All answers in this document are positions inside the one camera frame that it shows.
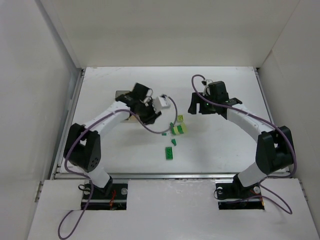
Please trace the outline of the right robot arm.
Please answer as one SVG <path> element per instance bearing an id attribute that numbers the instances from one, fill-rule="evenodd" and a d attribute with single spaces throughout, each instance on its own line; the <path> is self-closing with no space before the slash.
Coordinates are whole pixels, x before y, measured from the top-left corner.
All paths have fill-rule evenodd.
<path id="1" fill-rule="evenodd" d="M 259 181 L 290 165 L 297 165 L 291 130 L 254 115 L 238 98 L 230 98 L 223 81 L 204 78 L 203 92 L 194 91 L 188 113 L 218 114 L 240 127 L 256 142 L 255 160 L 233 177 L 229 198 L 239 198 Z"/>

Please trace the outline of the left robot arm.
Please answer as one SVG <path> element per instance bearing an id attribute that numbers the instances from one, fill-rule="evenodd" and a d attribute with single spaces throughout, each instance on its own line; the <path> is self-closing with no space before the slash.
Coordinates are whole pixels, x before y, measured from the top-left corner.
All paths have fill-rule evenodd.
<path id="1" fill-rule="evenodd" d="M 103 195 L 111 191 L 113 179 L 100 164 L 101 142 L 119 123 L 138 116 L 144 125 L 154 124 L 161 115 L 153 107 L 151 91 L 145 85 L 136 83 L 133 89 L 115 98 L 114 102 L 100 115 L 85 124 L 71 125 L 63 152 L 65 163 L 80 169 L 81 175 L 92 181 L 93 187 Z"/>

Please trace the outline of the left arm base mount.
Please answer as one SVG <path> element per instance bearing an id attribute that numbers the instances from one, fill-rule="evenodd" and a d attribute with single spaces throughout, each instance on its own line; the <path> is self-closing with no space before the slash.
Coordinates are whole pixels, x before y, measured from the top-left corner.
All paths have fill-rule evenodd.
<path id="1" fill-rule="evenodd" d="M 82 192 L 81 209 L 92 211 L 124 211 L 127 209 L 128 183 L 116 182 L 112 185 L 108 195 L 105 195 L 97 187 L 93 188 L 92 197 L 90 183 L 79 184 L 78 189 Z"/>

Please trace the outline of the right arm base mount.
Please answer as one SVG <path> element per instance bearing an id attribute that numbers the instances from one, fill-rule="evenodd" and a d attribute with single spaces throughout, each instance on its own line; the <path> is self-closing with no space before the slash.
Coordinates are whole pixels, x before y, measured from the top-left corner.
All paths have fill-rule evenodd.
<path id="1" fill-rule="evenodd" d="M 215 184 L 214 197 L 218 200 L 219 210 L 264 210 L 261 189 L 258 183 L 239 188 L 231 182 Z"/>

